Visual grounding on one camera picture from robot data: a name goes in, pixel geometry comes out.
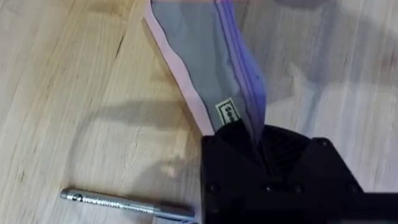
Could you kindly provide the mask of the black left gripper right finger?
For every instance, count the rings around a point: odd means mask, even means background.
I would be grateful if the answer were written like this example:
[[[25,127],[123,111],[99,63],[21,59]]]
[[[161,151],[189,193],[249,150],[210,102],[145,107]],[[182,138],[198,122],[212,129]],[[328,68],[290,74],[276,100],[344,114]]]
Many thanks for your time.
[[[265,125],[261,148],[267,180],[260,198],[361,198],[364,190],[327,138]]]

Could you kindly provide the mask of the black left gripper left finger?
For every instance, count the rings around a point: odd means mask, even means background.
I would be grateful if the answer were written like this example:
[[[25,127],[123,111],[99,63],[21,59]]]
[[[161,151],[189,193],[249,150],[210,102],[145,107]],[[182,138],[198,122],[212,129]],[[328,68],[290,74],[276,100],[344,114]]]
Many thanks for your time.
[[[201,184],[205,199],[262,194],[264,166],[241,120],[201,139]]]

